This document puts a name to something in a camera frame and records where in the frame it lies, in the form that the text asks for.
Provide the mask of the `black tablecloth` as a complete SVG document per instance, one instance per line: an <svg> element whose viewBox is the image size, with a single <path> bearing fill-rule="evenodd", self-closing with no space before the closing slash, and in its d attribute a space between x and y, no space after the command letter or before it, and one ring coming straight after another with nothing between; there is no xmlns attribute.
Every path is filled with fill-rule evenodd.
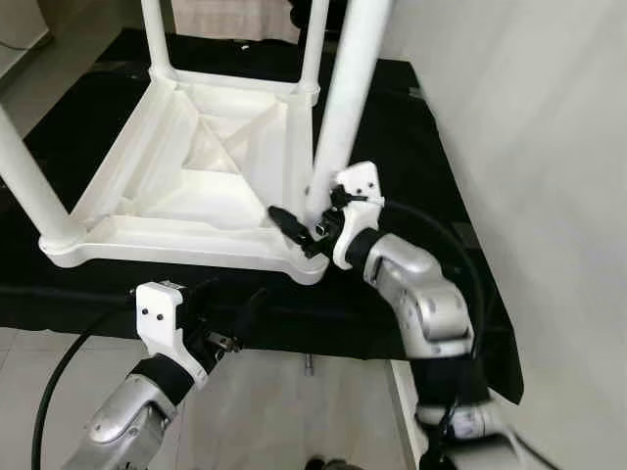
<svg viewBox="0 0 627 470"><path fill-rule="evenodd" d="M139 28L123 28L50 112L28 132L28 150L60 201L75 205L103 161L148 77L148 50ZM371 161L389 200L416 208L452 228L470 222L445 154L433 112L407 95L420 88L404 60L381 59L373 72L351 161ZM467 250L492 302L483 340L490 389L520 402L525 385L505 305L480 250ZM50 262L37 232L12 193L0 189L0 332L76 333L104 310L129 305L140 283L171 279L180 285L210 281L211 306L242 307L259 288L267 301L245 340L248 350L312 353L357 359L400 359L402 340L393 314L374 302L358 276L331 268L317 285L297 285L286 274L202 265L94 259L72 268Z"/></svg>

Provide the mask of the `grey right robot leg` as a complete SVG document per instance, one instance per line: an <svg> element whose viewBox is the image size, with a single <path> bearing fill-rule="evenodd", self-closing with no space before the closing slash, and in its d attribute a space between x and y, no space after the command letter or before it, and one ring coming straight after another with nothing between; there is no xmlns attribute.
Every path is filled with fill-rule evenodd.
<svg viewBox="0 0 627 470"><path fill-rule="evenodd" d="M302 470L360 470L358 466L350 464L344 458L325 458L322 456L310 457Z"/></svg>

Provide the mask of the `black stool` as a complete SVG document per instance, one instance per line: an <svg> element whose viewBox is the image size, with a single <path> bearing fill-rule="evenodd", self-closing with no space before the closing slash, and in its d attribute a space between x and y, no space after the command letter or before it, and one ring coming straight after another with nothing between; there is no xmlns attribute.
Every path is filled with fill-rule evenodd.
<svg viewBox="0 0 627 470"><path fill-rule="evenodd" d="M311 18L314 13L323 13L325 15L325 27L331 26L331 6L333 0L287 0L290 5L291 23L300 30L308 30Z"/></svg>

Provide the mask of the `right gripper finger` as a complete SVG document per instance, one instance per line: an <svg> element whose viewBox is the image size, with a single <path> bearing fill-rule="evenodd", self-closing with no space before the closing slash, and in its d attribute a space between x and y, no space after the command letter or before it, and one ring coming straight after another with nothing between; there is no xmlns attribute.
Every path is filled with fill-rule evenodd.
<svg viewBox="0 0 627 470"><path fill-rule="evenodd" d="M279 206L269 206L267 216L270 222L279 229L282 236L294 242L301 251L316 251L317 240L306 225L302 224L296 215Z"/></svg>

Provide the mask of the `white plastic table leg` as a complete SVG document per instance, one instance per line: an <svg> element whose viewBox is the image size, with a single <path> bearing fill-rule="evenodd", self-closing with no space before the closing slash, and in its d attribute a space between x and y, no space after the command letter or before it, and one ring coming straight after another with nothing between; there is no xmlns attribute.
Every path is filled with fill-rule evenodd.
<svg viewBox="0 0 627 470"><path fill-rule="evenodd" d="M297 88L301 93L316 95L319 91L317 76L319 60L325 40L325 29L330 10L330 0L311 0L308 26L305 27L304 54Z"/></svg>
<svg viewBox="0 0 627 470"><path fill-rule="evenodd" d="M85 229L71 219L3 106L0 106L0 179L8 185L46 245L60 250L75 245L85 236Z"/></svg>
<svg viewBox="0 0 627 470"><path fill-rule="evenodd" d="M335 175L348 166L394 4L395 0L348 3L319 127L313 174L301 211L306 225L316 224L330 207Z"/></svg>
<svg viewBox="0 0 627 470"><path fill-rule="evenodd" d="M160 0L139 0L144 23L145 41L149 59L151 59L151 75L166 80L176 80L176 71L169 61L169 45L166 40L165 23Z"/></svg>

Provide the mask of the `white plastic table top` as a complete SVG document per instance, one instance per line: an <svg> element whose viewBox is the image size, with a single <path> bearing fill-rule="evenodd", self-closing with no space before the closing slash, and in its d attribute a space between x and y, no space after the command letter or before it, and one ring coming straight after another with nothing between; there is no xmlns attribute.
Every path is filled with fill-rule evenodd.
<svg viewBox="0 0 627 470"><path fill-rule="evenodd" d="M319 85L159 67L69 213L77 233L40 239L59 267L91 259L273 270L300 285L306 257L269 218L299 213L314 166Z"/></svg>

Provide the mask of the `beige mat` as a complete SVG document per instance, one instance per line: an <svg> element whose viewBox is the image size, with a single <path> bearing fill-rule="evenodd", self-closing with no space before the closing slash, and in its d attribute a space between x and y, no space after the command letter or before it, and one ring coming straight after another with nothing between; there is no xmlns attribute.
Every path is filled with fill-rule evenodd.
<svg viewBox="0 0 627 470"><path fill-rule="evenodd" d="M176 32L211 39L299 41L287 0L171 0Z"/></svg>

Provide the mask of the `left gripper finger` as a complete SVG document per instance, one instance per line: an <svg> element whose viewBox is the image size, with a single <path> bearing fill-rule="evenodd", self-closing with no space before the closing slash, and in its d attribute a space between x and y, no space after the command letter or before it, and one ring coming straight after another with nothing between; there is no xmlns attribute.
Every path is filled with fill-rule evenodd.
<svg viewBox="0 0 627 470"><path fill-rule="evenodd" d="M256 325L257 318L260 317L261 310L265 307L268 290L259 288L250 299L246 301L233 321L233 340L243 342L250 336L252 328Z"/></svg>

